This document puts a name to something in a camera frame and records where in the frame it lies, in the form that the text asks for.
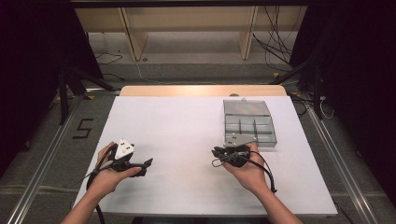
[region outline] wrist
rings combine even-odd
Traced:
[[[273,194],[273,192],[268,188],[268,186],[265,183],[263,185],[258,185],[255,188],[252,188],[250,192],[252,192],[256,196],[264,195],[268,193]]]
[[[92,203],[99,203],[105,196],[105,194],[97,192],[94,189],[88,189],[84,195],[86,200]]]

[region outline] metal bracket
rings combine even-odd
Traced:
[[[246,143],[256,142],[256,137],[247,136],[241,133],[233,133],[232,136],[225,138],[225,147],[240,147]]]

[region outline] black cable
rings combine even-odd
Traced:
[[[263,43],[262,41],[260,41],[260,39],[257,38],[257,36],[255,36],[254,34],[253,34],[253,37],[257,40],[257,42],[259,43],[259,45],[260,45],[263,49],[265,49],[266,51],[272,53],[274,56],[276,56],[276,57],[277,57],[280,61],[282,61],[283,63],[289,64],[289,62],[285,61],[285,60],[282,59],[279,55],[277,55],[276,53],[274,53],[273,51],[271,51],[270,49],[268,49],[268,47],[267,47],[268,44],[265,44],[265,43]],[[273,68],[273,69],[276,69],[276,70],[279,70],[279,71],[283,71],[283,72],[289,72],[288,70],[284,70],[284,69],[272,67],[272,66],[270,65],[270,63],[267,62],[267,59],[266,59],[266,52],[265,52],[265,55],[264,55],[264,60],[265,60],[265,64],[267,64],[270,68]]]
[[[293,102],[294,102],[294,103],[299,103],[299,104],[301,104],[301,105],[304,107],[304,111],[303,111],[302,113],[297,113],[298,118],[300,119],[304,114],[306,114],[306,112],[308,111],[308,109],[306,108],[305,103],[303,103],[302,101],[298,101],[298,100],[294,101],[294,100],[293,100]]]
[[[276,33],[277,39],[278,39],[278,40],[276,41],[276,39],[274,38],[273,34],[271,34],[270,32],[268,32],[268,33],[270,34],[270,36],[272,37],[272,39],[279,45],[279,47],[280,47],[281,49],[282,49],[282,47],[283,47],[283,48],[288,52],[288,54],[290,55],[291,50],[288,49],[288,48],[286,47],[286,45],[285,45],[285,43],[283,42],[282,38],[280,38],[279,31],[277,30],[277,18],[278,18],[278,16],[279,16],[279,7],[276,7],[276,9],[275,9],[275,14],[276,14],[276,23],[275,23],[275,24],[274,24],[273,20],[271,19],[270,15],[269,15],[269,13],[268,13],[267,7],[264,7],[264,9],[265,9],[265,12],[266,12],[266,14],[267,14],[268,20],[269,20],[270,23],[271,23],[271,27],[272,27],[272,29],[273,29],[273,32]]]
[[[294,25],[293,25],[293,27],[291,28],[291,31],[290,31],[290,33],[283,39],[283,41],[285,41],[286,39],[288,39],[289,38],[289,36],[293,33],[293,31],[294,31],[294,28],[296,27],[296,25],[297,25],[297,22],[298,22],[298,20],[300,19],[300,15],[301,15],[301,9],[302,9],[302,7],[300,7],[300,10],[298,11],[298,15],[297,15],[297,19],[296,19],[296,22],[294,23]]]
[[[103,216],[102,209],[100,208],[99,204],[96,205],[95,209],[96,209],[96,212],[97,212],[97,214],[99,216],[100,223],[101,224],[106,224],[105,217]]]
[[[105,169],[108,168],[108,167],[105,167],[105,168],[100,169],[100,167],[102,166],[102,163],[103,163],[103,161],[105,160],[107,154],[108,154],[111,150],[113,150],[113,149],[114,149],[114,147],[109,147],[109,148],[106,150],[105,154],[104,154],[104,155],[102,156],[102,158],[99,160],[99,162],[98,162],[98,164],[96,165],[95,169],[90,173],[90,178],[89,178],[88,181],[87,181],[87,187],[86,187],[86,189],[88,189],[88,188],[90,187],[92,181],[96,178],[96,176],[99,174],[99,172],[101,172],[102,170],[105,170]],[[96,209],[96,212],[97,212],[97,214],[98,214],[98,216],[99,216],[100,223],[101,223],[101,224],[106,224],[105,218],[104,218],[103,213],[102,213],[102,209],[100,208],[99,204],[96,205],[95,209]]]
[[[332,200],[332,202],[337,207],[337,210],[339,210],[346,217],[346,219],[349,221],[350,224],[355,224],[355,222],[352,220],[352,218],[349,217],[347,212],[344,211],[344,209],[340,206],[340,204],[338,204],[335,200]]]
[[[100,58],[100,57],[102,57],[102,55],[105,55],[105,54],[108,54],[108,55],[111,55],[111,56],[116,56],[116,57],[119,57],[119,58],[117,58],[117,59],[115,59],[115,60],[113,60],[113,61],[110,61],[110,62],[108,62],[108,63],[99,63],[99,64],[110,64],[110,63],[114,63],[114,62],[116,62],[116,61],[118,61],[118,60],[120,60],[120,59],[122,58],[122,55],[120,55],[120,54],[112,54],[112,53],[101,53],[101,54],[99,54],[98,56],[96,56],[95,58]]]
[[[269,176],[269,178],[270,178],[270,182],[271,182],[271,184],[270,184],[270,186],[271,186],[270,189],[271,189],[271,191],[272,191],[273,193],[276,193],[276,192],[277,192],[277,189],[275,188],[274,177],[273,177],[273,175],[272,175],[272,172],[271,172],[270,167],[268,166],[268,163],[266,162],[266,160],[264,159],[264,157],[263,157],[262,155],[260,155],[260,153],[255,152],[255,151],[249,151],[249,152],[253,152],[253,153],[258,154],[258,155],[260,156],[260,158],[262,158],[262,160],[264,161],[264,165],[267,164],[267,167],[268,167],[268,170],[269,170],[269,171],[268,171],[267,169],[265,169],[265,167],[263,167],[262,165],[258,164],[257,162],[252,161],[252,160],[250,160],[250,159],[247,159],[247,158],[245,158],[245,157],[240,156],[240,155],[238,154],[238,152],[234,152],[233,154],[231,154],[231,155],[229,155],[229,156],[226,156],[226,157],[222,157],[222,158],[213,160],[213,161],[212,161],[212,166],[214,166],[214,167],[219,167],[219,166],[223,165],[225,161],[229,161],[229,160],[232,160],[232,159],[234,159],[234,158],[241,158],[241,159],[243,159],[243,160],[245,160],[245,161],[248,161],[248,162],[252,163],[253,165],[259,167],[261,170],[263,170],[263,171]],[[221,163],[220,165],[215,165],[215,164],[214,164],[214,161],[222,161],[222,163]]]
[[[125,81],[125,78],[119,77],[119,76],[117,76],[117,75],[115,75],[115,74],[112,74],[112,73],[103,73],[103,75],[104,75],[104,76],[113,76],[113,77],[117,77],[117,78],[121,79],[122,81]]]
[[[242,157],[242,156],[239,156],[238,154],[236,154],[237,156],[238,156],[238,158],[241,158],[241,159],[243,159],[243,160],[245,160],[245,161],[248,161],[248,162],[250,162],[250,163],[252,163],[253,165],[255,165],[255,166],[257,166],[257,167],[259,167],[261,170],[263,170],[267,175],[268,175],[268,177],[270,178],[270,188],[271,188],[271,191],[273,192],[273,193],[276,193],[277,192],[277,190],[276,190],[276,188],[275,188],[275,183],[274,183],[274,178],[273,178],[273,176],[272,176],[272,173],[270,173],[267,169],[265,169],[265,167],[263,167],[263,166],[261,166],[260,164],[258,164],[257,162],[255,162],[255,161],[253,161],[253,160],[251,160],[251,159],[248,159],[248,158],[245,158],[245,157]]]

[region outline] black backdrop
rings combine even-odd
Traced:
[[[0,176],[48,110],[62,69],[103,77],[75,10],[52,3],[0,1]]]
[[[309,7],[290,63],[312,51],[331,8]],[[358,1],[323,64],[321,93],[396,206],[396,3]]]

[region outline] human hand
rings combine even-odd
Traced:
[[[250,148],[250,151],[260,153],[256,145],[247,144],[247,146]],[[254,152],[250,153],[250,159],[257,162],[261,166],[264,164],[262,158]],[[236,179],[245,189],[253,193],[259,189],[268,189],[268,186],[265,182],[265,173],[256,165],[247,162],[242,167],[235,167],[230,163],[225,162],[223,166],[227,171],[236,177]]]
[[[102,148],[99,151],[98,159],[96,165],[105,155],[106,151],[114,145],[113,142],[108,144],[106,147]],[[108,161],[109,154],[106,155],[102,164],[105,164]],[[113,169],[105,169],[96,176],[96,178],[92,181],[90,187],[87,192],[93,193],[100,198],[104,198],[107,194],[113,192],[116,186],[121,182],[121,180],[139,173],[142,170],[140,167],[133,167],[123,172],[117,172]]]

